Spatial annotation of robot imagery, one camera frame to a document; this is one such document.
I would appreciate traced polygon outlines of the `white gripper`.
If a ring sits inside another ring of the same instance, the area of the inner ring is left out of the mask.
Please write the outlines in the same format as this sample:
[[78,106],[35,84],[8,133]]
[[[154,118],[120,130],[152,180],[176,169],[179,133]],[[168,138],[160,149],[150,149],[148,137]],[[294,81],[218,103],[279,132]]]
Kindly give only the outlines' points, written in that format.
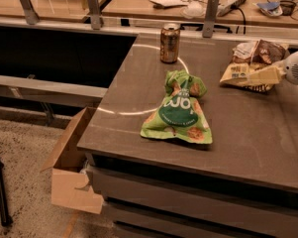
[[298,85],[298,52],[278,61],[276,65],[256,70],[247,76],[250,85],[278,84],[282,79]]

